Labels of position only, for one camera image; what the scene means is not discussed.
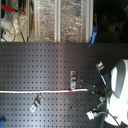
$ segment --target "black pegboard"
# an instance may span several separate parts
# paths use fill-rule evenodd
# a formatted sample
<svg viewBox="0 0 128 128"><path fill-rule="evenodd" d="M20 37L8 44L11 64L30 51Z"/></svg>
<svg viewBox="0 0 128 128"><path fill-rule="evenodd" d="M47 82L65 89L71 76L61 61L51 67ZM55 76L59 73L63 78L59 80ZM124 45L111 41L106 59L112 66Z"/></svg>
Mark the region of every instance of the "black pegboard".
<svg viewBox="0 0 128 128"><path fill-rule="evenodd" d="M0 43L0 89L69 89L70 71L80 80L103 87L95 65L110 71L120 59L128 59L127 44ZM0 94L3 128L98 128L100 120L89 121L86 111L99 103L89 92L42 94L43 104L29 110L38 94ZM112 126L105 123L105 128Z"/></svg>

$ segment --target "black object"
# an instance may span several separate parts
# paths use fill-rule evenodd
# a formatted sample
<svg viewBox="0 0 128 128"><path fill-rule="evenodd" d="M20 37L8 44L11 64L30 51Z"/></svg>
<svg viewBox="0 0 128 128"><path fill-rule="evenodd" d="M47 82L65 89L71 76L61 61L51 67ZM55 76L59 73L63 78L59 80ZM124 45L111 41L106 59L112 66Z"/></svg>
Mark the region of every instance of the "black object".
<svg viewBox="0 0 128 128"><path fill-rule="evenodd" d="M4 4L5 5L6 0L1 0L1 5ZM5 10L1 9L1 18L4 18L5 15Z"/></svg>

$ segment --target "blue object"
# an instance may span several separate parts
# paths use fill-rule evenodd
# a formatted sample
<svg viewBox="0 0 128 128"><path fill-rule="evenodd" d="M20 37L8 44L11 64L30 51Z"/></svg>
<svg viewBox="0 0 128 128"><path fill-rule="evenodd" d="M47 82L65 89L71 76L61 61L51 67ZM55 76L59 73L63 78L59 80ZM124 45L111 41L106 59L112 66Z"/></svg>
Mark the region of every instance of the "blue object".
<svg viewBox="0 0 128 128"><path fill-rule="evenodd" d="M2 120L0 120L0 126L2 126L5 123L5 119L3 118Z"/></svg>
<svg viewBox="0 0 128 128"><path fill-rule="evenodd" d="M94 26L94 27L93 27L93 32L92 32L91 44L94 44L94 43L95 43L95 39L96 39L96 36L97 36L97 32L98 32L98 27Z"/></svg>

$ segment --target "gray surface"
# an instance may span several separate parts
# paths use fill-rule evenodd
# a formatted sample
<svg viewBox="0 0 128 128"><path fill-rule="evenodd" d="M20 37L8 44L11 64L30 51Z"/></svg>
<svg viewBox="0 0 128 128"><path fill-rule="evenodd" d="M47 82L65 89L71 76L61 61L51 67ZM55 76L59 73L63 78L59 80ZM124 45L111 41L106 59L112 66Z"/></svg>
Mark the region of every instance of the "gray surface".
<svg viewBox="0 0 128 128"><path fill-rule="evenodd" d="M112 69L128 58L127 44L0 43L0 89L40 90L70 88L70 71L80 79L103 83L95 65L102 60ZM89 92L42 94L38 110L29 110L38 94L0 94L1 128L98 128L100 119L89 121L86 111L97 106L97 96Z"/></svg>
<svg viewBox="0 0 128 128"><path fill-rule="evenodd" d="M0 26L1 26L1 9L0 9Z"/></svg>

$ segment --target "white wire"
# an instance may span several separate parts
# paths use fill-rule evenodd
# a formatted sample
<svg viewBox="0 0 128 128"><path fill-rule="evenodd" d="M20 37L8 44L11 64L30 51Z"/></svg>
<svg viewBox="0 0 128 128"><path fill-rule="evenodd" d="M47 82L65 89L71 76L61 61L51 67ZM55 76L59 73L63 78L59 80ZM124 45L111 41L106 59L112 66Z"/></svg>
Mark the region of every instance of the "white wire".
<svg viewBox="0 0 128 128"><path fill-rule="evenodd" d="M82 92L82 91L88 91L87 89L76 89L76 90L72 90L71 92ZM66 92L70 92L70 90L58 90L58 91L51 91L51 90L41 90L41 91L3 91L0 90L0 93L13 93L13 94L24 94L24 93L66 93Z"/></svg>

